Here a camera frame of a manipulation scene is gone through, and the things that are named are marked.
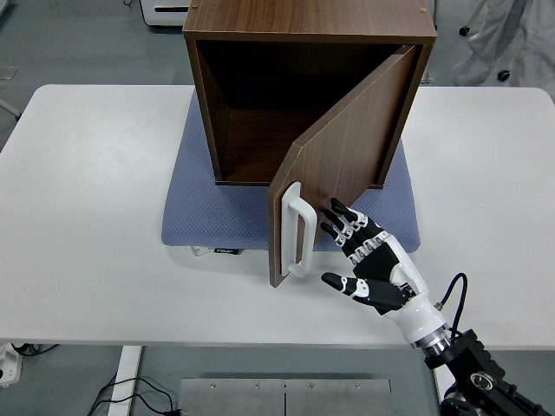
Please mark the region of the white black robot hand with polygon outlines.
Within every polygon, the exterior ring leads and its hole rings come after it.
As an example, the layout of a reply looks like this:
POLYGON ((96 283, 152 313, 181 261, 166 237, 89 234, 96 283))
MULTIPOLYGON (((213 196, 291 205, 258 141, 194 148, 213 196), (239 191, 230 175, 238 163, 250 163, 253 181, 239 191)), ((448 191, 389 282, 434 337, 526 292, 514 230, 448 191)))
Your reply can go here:
POLYGON ((323 211, 328 233, 354 266, 353 276, 326 272, 322 281, 350 299, 371 306, 426 355, 451 345, 446 319, 428 299, 428 287, 394 235, 336 198, 323 211))

